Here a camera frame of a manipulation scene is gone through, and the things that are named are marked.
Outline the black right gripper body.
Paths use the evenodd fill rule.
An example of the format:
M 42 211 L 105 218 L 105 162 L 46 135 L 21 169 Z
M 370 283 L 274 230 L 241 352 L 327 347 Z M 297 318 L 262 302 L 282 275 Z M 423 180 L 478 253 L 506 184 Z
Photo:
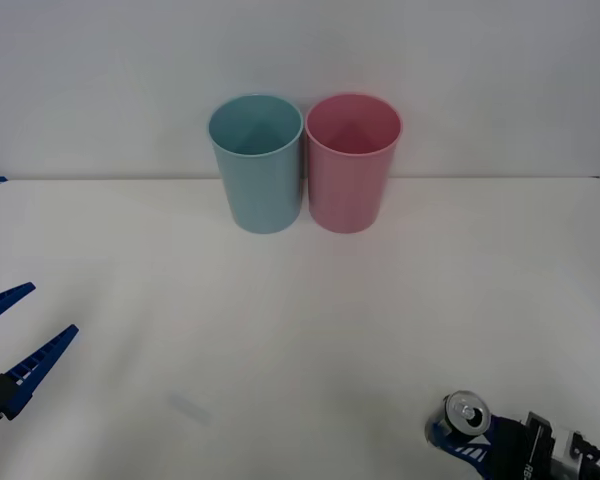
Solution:
M 553 429 L 544 418 L 529 413 L 525 422 L 519 422 L 497 416 L 489 440 L 490 453 L 474 466 L 483 479 L 551 479 Z

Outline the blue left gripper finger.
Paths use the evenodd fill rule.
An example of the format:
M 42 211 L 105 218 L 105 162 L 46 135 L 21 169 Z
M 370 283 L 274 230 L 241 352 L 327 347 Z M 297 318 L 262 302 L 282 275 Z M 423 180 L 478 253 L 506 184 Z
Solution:
M 18 301 L 35 290 L 32 282 L 27 282 L 0 293 L 0 315 L 14 306 Z
M 70 325 L 33 354 L 0 374 L 0 419 L 13 420 L 21 413 L 78 332 L 76 325 Z

